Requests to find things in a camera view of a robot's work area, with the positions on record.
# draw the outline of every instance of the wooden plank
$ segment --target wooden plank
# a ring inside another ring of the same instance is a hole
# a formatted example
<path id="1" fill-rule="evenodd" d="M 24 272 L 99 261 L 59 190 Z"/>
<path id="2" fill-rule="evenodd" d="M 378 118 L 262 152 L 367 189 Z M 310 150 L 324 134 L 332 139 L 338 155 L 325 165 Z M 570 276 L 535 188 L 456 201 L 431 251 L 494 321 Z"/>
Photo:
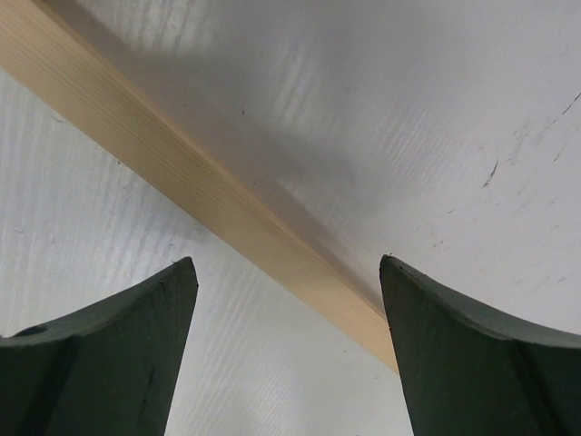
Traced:
<path id="1" fill-rule="evenodd" d="M 397 370 L 382 309 L 38 0 L 0 0 L 0 66 Z"/>

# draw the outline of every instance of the white surface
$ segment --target white surface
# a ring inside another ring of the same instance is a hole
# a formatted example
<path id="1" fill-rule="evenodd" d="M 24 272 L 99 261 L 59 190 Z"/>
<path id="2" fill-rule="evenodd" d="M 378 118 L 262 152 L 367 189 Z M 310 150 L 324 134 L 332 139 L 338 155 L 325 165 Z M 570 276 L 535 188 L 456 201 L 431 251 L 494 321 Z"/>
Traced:
<path id="1" fill-rule="evenodd" d="M 581 333 L 575 0 L 82 0 L 103 26 L 51 3 L 377 292 L 394 253 Z M 43 106 L 7 100 L 22 91 L 5 79 L 2 92 L 4 329 L 193 253 L 207 291 L 169 434 L 409 434 L 388 370 Z"/>

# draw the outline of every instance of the light brown wood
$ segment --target light brown wood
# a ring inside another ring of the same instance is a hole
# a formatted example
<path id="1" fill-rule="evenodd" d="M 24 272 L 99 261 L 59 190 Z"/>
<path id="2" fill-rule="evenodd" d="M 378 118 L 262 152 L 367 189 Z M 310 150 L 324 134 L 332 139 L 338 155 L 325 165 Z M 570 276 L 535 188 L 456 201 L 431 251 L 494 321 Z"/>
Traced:
<path id="1" fill-rule="evenodd" d="M 37 0 L 0 0 L 0 66 L 394 371 L 380 308 Z"/>

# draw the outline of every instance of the wooden strip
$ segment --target wooden strip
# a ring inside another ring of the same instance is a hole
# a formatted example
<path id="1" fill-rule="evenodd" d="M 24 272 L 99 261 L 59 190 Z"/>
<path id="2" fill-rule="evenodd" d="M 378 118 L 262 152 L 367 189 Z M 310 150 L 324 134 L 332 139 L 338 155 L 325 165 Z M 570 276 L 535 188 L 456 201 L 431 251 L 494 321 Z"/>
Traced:
<path id="1" fill-rule="evenodd" d="M 0 0 L 0 66 L 397 370 L 384 312 L 39 0 Z"/>

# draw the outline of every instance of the wooden edge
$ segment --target wooden edge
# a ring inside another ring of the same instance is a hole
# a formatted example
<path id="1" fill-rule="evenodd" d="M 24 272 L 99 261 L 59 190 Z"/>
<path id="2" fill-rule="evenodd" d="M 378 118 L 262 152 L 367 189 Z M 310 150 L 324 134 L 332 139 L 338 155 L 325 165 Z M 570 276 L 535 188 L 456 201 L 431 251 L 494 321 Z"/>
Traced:
<path id="1" fill-rule="evenodd" d="M 39 0 L 0 0 L 0 66 L 392 370 L 384 312 Z"/>

